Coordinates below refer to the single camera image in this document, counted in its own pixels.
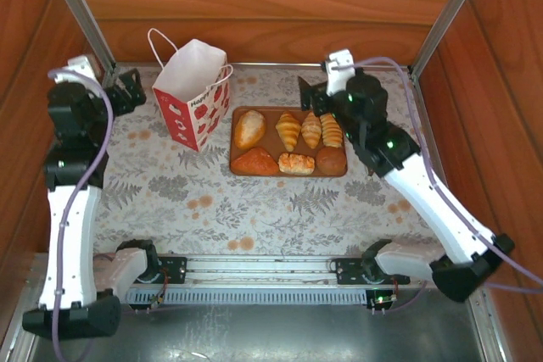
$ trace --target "gray leaf pattern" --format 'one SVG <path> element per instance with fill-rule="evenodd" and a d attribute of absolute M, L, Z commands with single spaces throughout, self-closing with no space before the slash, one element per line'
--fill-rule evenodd
<path fill-rule="evenodd" d="M 171 201 L 182 201 L 188 195 L 188 191 L 184 189 L 187 186 L 187 178 L 176 175 L 173 178 L 168 178 L 163 175 L 153 177 L 149 182 L 149 191 L 157 192 L 159 197 L 168 198 Z"/>
<path fill-rule="evenodd" d="M 212 165 L 218 163 L 219 160 L 224 157 L 226 151 L 227 150 L 225 148 L 207 145 L 201 153 L 197 153 L 193 150 L 185 150 L 184 152 L 179 153 L 177 156 L 179 157 L 179 165 L 184 164 L 185 170 L 189 165 L 196 169 L 199 169 L 200 165 L 209 169 Z"/>
<path fill-rule="evenodd" d="M 242 105 L 296 106 L 297 76 L 319 70 L 235 69 L 231 108 L 201 153 L 171 140 L 151 86 L 160 69 L 140 69 L 148 101 L 115 119 L 96 217 L 94 250 L 152 239 L 160 253 L 360 256 L 380 238 L 434 245 L 414 209 L 383 180 L 367 177 L 352 146 L 341 178 L 239 177 L 229 169 L 232 111 Z M 389 91 L 389 118 L 411 131 L 400 78 L 374 72 Z"/>
<path fill-rule="evenodd" d="M 149 129 L 154 131 L 159 137 L 168 137 L 170 132 L 168 132 L 168 126 L 164 123 L 163 120 L 157 120 L 149 125 Z"/>
<path fill-rule="evenodd" d="M 345 193 L 349 197 L 355 197 L 361 203 L 369 203 L 373 206 L 383 205 L 385 196 L 380 194 L 382 184 L 373 179 L 361 182 L 358 180 L 350 181 L 345 184 Z"/>
<path fill-rule="evenodd" d="M 114 181 L 102 190 L 102 205 L 111 210 L 113 206 L 122 209 L 129 201 L 142 191 L 142 188 L 123 181 Z"/>
<path fill-rule="evenodd" d="M 245 203 L 238 203 L 234 207 L 228 197 L 224 197 L 216 209 L 216 221 L 229 228 L 239 228 L 242 219 L 247 214 Z"/>
<path fill-rule="evenodd" d="M 338 198 L 339 192 L 330 190 L 328 188 L 314 188 L 303 191 L 300 195 L 294 194 L 290 198 L 290 202 L 294 209 L 302 214 L 302 210 L 307 211 L 311 215 L 314 215 L 314 211 L 326 214 L 327 210 L 330 210 L 335 200 Z"/>

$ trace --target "wooden wall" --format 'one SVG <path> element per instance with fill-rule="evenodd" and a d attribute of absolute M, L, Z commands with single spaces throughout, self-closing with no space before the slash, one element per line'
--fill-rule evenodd
<path fill-rule="evenodd" d="M 48 247 L 42 161 L 53 140 L 47 72 L 87 50 L 64 0 L 0 0 L 0 338 L 35 252 Z"/>
<path fill-rule="evenodd" d="M 467 0 L 420 78 L 451 190 L 543 276 L 543 0 Z M 536 287 L 501 267 L 495 281 Z M 515 360 L 543 360 L 543 298 L 493 292 Z"/>
<path fill-rule="evenodd" d="M 446 0 L 87 0 L 119 61 L 154 61 L 146 33 L 224 48 L 231 61 L 316 62 L 349 47 L 357 58 L 413 62 Z M 158 40 L 161 55 L 171 48 Z"/>

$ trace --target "bread roll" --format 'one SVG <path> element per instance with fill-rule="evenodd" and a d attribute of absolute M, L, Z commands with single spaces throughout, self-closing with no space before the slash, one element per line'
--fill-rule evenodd
<path fill-rule="evenodd" d="M 305 144 L 310 148 L 316 148 L 321 140 L 322 128 L 321 121 L 315 116 L 313 112 L 310 112 L 302 123 L 302 137 L 305 140 Z"/>
<path fill-rule="evenodd" d="M 242 150 L 252 148 L 266 133 L 266 119 L 256 110 L 248 110 L 239 118 L 234 130 L 234 144 Z"/>
<path fill-rule="evenodd" d="M 287 151 L 292 152 L 298 143 L 301 124 L 289 112 L 283 112 L 275 128 Z"/>
<path fill-rule="evenodd" d="M 343 131 L 331 114 L 321 116 L 322 142 L 324 146 L 340 148 L 343 146 Z"/>
<path fill-rule="evenodd" d="M 343 175 L 347 158 L 342 148 L 322 148 L 316 154 L 316 167 L 324 175 Z"/>
<path fill-rule="evenodd" d="M 230 169 L 245 175 L 274 175 L 279 166 L 264 148 L 251 148 L 230 164 Z"/>
<path fill-rule="evenodd" d="M 286 174 L 309 175 L 315 169 L 315 160 L 303 154 L 283 153 L 279 156 L 279 169 Z"/>

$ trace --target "white cable clip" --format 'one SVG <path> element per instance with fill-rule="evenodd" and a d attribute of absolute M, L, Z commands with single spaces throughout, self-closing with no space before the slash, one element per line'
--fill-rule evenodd
<path fill-rule="evenodd" d="M 96 59 L 92 54 L 80 55 L 68 60 L 68 65 L 63 67 L 63 70 L 73 71 L 77 74 L 81 74 L 90 78 L 92 80 L 97 80 L 100 76 L 100 66 L 96 62 Z M 66 74 L 57 74 L 54 78 L 54 81 L 59 84 L 60 82 L 80 82 L 79 77 L 71 75 L 70 73 Z M 94 93 L 97 97 L 100 97 L 100 94 L 94 89 L 91 89 L 91 92 Z"/>
<path fill-rule="evenodd" d="M 354 62 L 353 56 L 348 49 L 328 55 L 325 64 L 328 75 L 326 94 L 329 97 L 334 93 L 345 90 L 347 81 L 355 76 Z"/>

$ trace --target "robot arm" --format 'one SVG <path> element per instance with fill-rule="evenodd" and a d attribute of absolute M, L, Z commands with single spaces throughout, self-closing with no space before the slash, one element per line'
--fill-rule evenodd
<path fill-rule="evenodd" d="M 48 94 L 48 112 L 57 139 L 44 165 L 51 209 L 48 273 L 38 308 L 23 316 L 25 330 L 41 337 L 52 336 L 57 271 L 61 266 L 63 292 L 59 339 L 113 335 L 120 322 L 120 300 L 124 299 L 130 285 L 139 276 L 158 271 L 158 257 L 152 243 L 134 241 L 118 249 L 113 262 L 95 284 L 92 272 L 94 218 L 102 192 L 107 154 L 76 194 L 71 206 L 64 228 L 63 264 L 59 265 L 54 256 L 64 208 L 104 140 L 107 125 L 104 101 L 99 95 L 90 93 L 83 81 L 85 78 L 77 75 L 95 79 L 94 72 L 94 64 L 87 56 L 74 58 L 63 74 L 56 76 L 57 85 Z M 130 113 L 146 99 L 137 70 L 120 75 L 105 92 L 114 116 Z"/>
<path fill-rule="evenodd" d="M 388 93 L 377 78 L 353 66 L 348 50 L 330 54 L 325 62 L 328 81 L 310 86 L 299 78 L 303 110 L 316 116 L 331 113 L 366 167 L 396 188 L 432 228 L 442 247 L 406 246 L 380 241 L 362 256 L 361 271 L 368 282 L 389 275 L 434 281 L 449 298 L 462 302 L 492 273 L 501 259 L 479 237 L 503 253 L 514 248 L 507 235 L 481 225 L 436 176 L 437 187 L 455 210 L 470 221 L 472 233 L 457 212 L 445 203 L 428 179 L 420 147 L 400 127 L 387 120 Z"/>

